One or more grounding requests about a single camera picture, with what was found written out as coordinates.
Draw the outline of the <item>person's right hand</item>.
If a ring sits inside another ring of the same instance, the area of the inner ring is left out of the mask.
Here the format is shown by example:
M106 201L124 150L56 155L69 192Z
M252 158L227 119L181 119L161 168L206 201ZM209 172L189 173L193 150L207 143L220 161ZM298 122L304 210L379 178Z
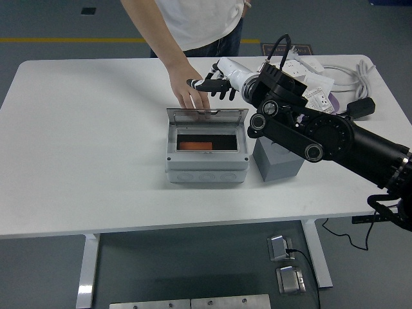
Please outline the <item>person's right hand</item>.
M169 68L168 73L172 91L178 99L181 108L210 108L208 94L195 90L187 84L188 79L201 79L200 74L190 64Z

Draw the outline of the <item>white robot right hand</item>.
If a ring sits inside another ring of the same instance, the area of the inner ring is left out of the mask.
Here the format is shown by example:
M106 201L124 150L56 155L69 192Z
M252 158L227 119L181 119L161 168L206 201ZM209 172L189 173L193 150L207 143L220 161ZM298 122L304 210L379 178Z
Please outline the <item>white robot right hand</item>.
M251 103L251 91L259 77L258 72L253 72L240 63L220 58L212 65L207 76L202 80L188 79L187 84L198 91L220 94L220 99L229 93L229 100L233 100L238 91L245 102Z

